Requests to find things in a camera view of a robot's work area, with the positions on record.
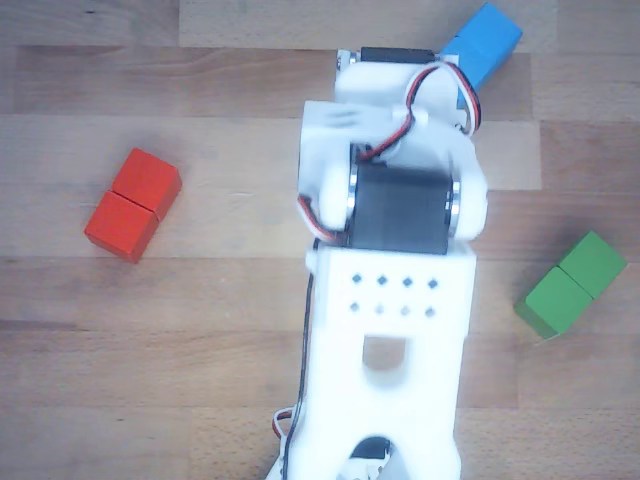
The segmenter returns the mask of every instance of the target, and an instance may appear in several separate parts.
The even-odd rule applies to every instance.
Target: wooden floor
[[[481,4],[0,2],[0,479],[264,478],[298,382],[303,102],[333,49],[438,49]],[[481,92],[464,479],[638,480],[640,3],[496,4],[525,34]],[[130,266],[82,230],[134,146],[184,190]],[[512,304],[589,229],[631,264],[540,343]]]

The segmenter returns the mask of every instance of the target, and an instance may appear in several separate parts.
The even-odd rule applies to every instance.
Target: wire
[[[304,223],[307,225],[307,228],[309,228],[314,238],[319,238],[325,243],[337,243],[340,240],[340,232],[329,230],[324,227],[316,217],[316,214],[313,213],[313,210],[311,209],[311,198],[305,195],[298,195],[297,205]]]
[[[318,249],[320,241],[316,238],[313,242],[313,249]],[[289,468],[289,450],[291,449],[291,439],[293,433],[300,420],[300,411],[302,410],[302,400],[304,398],[304,387],[307,378],[307,350],[309,347],[309,319],[311,318],[311,294],[313,292],[313,273],[309,274],[309,281],[307,283],[307,299],[304,307],[304,327],[302,329],[302,366],[300,367],[300,387],[298,389],[298,401],[296,402],[296,408],[293,414],[293,420],[291,420],[291,428],[287,434],[287,439],[284,443],[284,453],[282,455],[282,480],[287,480],[287,471]]]
[[[407,133],[409,133],[411,127],[413,127],[413,124],[415,122],[412,107],[418,94],[418,90],[420,89],[420,85],[422,85],[422,82],[424,82],[424,80],[429,75],[439,69],[446,70],[452,76],[452,78],[456,82],[456,85],[458,86],[458,90],[462,92],[462,96],[465,100],[465,109],[467,111],[467,125],[461,128],[462,133],[467,136],[471,136],[480,127],[480,101],[478,99],[478,95],[465,76],[464,72],[462,72],[462,70],[460,70],[460,68],[454,63],[433,62],[428,64],[427,68],[425,68],[424,70],[419,71],[409,83],[405,101],[408,112],[407,117],[400,128],[377,147],[366,150],[358,155],[359,161],[369,161],[374,157],[377,157],[381,153],[397,144],[405,135],[407,135]]]
[[[273,433],[276,434],[276,437],[282,438],[287,436],[282,430],[282,427],[280,427],[280,420],[291,418],[291,416],[293,415],[293,408],[294,407],[283,408],[282,410],[278,410],[276,413],[273,414],[273,420],[271,421],[271,428],[273,428]]]

